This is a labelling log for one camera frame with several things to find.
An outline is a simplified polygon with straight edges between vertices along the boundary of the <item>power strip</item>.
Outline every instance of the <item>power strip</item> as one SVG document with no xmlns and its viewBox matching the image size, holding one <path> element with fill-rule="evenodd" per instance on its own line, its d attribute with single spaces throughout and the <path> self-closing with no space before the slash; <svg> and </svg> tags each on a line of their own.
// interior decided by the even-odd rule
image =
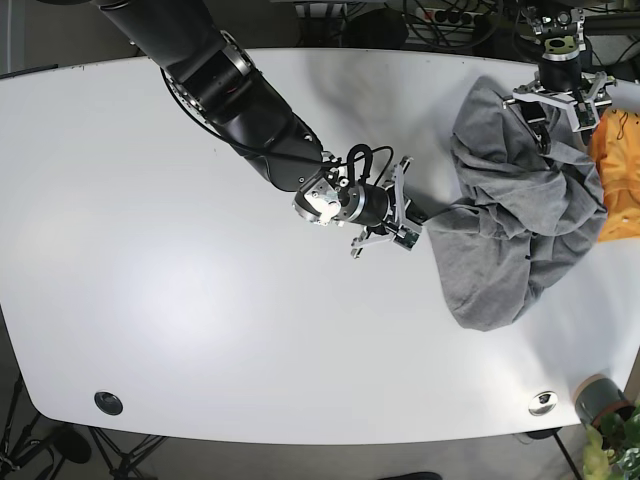
<svg viewBox="0 0 640 480">
<path fill-rule="evenodd" d="M 433 24 L 437 26 L 439 33 L 446 36 L 451 45 L 461 45 L 471 41 L 473 30 L 482 15 L 482 13 L 476 12 L 464 12 L 461 14 L 459 11 L 453 11 L 453 9 L 425 8 L 422 10 L 417 8 L 415 16 L 424 20 L 426 24 L 414 22 L 413 28 L 427 40 L 442 45 L 443 42 L 439 41 L 439 36 L 435 34 L 433 27 L 429 26 Z M 407 43 L 424 44 L 423 40 L 412 29 L 409 29 Z"/>
</svg>

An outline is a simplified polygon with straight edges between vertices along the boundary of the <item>black robotic arm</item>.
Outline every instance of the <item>black robotic arm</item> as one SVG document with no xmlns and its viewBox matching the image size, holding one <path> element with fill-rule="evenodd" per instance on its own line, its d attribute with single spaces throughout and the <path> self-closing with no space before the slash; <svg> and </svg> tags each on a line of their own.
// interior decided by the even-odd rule
<svg viewBox="0 0 640 480">
<path fill-rule="evenodd" d="M 375 151 L 368 146 L 356 145 L 345 162 L 323 151 L 246 52 L 214 25 L 201 0 L 93 3 L 162 68 L 186 113 L 230 144 L 274 187 L 296 192 L 300 216 L 321 225 L 362 225 L 352 243 L 355 258 L 362 248 L 380 242 L 413 247 L 426 216 L 404 195 L 411 159 L 394 166 L 389 162 L 384 181 L 381 175 L 371 184 Z M 360 161 L 364 167 L 356 178 Z"/>
</svg>

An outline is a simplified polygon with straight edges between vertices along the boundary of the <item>plant pot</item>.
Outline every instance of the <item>plant pot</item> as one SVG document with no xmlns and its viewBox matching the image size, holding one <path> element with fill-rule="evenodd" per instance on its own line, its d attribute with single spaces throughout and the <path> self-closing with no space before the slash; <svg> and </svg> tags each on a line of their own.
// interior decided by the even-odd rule
<svg viewBox="0 0 640 480">
<path fill-rule="evenodd" d="M 615 412 L 628 420 L 635 409 L 618 386 L 604 375 L 594 375 L 582 382 L 573 395 L 573 403 L 580 421 L 597 429 L 603 415 Z"/>
</svg>

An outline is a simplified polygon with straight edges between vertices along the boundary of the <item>white table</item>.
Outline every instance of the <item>white table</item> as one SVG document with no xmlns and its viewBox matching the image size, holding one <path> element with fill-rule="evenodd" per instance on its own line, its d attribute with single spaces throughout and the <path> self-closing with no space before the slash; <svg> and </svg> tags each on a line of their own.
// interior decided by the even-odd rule
<svg viewBox="0 0 640 480">
<path fill-rule="evenodd" d="M 448 154 L 475 79 L 534 68 L 401 52 L 256 51 L 336 154 L 412 154 L 430 211 L 459 195 Z M 612 91 L 640 110 L 640 87 Z M 445 440 L 577 422 L 570 395 L 624 386 L 640 344 L 640 242 L 598 245 L 490 333 L 445 305 L 428 236 L 354 261 L 195 127 L 146 59 L 0 82 L 0 303 L 36 407 L 177 437 L 290 444 Z M 383 154 L 376 159 L 385 161 Z M 96 391 L 120 397 L 110 417 Z M 529 401 L 559 405 L 533 417 Z"/>
</svg>

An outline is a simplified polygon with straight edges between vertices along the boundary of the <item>green leaf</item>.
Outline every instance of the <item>green leaf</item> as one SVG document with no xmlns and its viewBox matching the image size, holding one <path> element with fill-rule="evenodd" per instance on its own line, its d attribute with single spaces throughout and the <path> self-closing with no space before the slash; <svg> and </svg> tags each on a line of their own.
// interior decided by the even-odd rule
<svg viewBox="0 0 640 480">
<path fill-rule="evenodd" d="M 611 480 L 611 476 L 608 473 L 587 473 L 582 472 L 584 476 L 584 480 Z"/>
<path fill-rule="evenodd" d="M 606 452 L 596 445 L 588 444 L 584 447 L 583 461 L 585 476 L 587 476 L 587 474 L 604 474 L 603 478 L 606 479 L 611 471 L 609 468 L 609 458 L 607 457 Z"/>
<path fill-rule="evenodd" d="M 624 452 L 618 466 L 625 473 L 640 471 L 640 448 L 630 448 Z"/>
<path fill-rule="evenodd" d="M 602 435 L 600 435 L 600 432 L 593 428 L 591 425 L 587 425 L 586 429 L 589 445 L 593 445 L 598 449 L 602 449 Z"/>
<path fill-rule="evenodd" d="M 627 480 L 627 477 L 622 472 L 611 472 L 607 480 Z"/>
<path fill-rule="evenodd" d="M 624 424 L 624 434 L 629 443 L 640 447 L 640 415 L 636 415 L 627 420 Z"/>
<path fill-rule="evenodd" d="M 617 413 L 606 413 L 600 420 L 600 429 L 607 438 L 617 437 L 624 428 L 624 420 Z"/>
</svg>

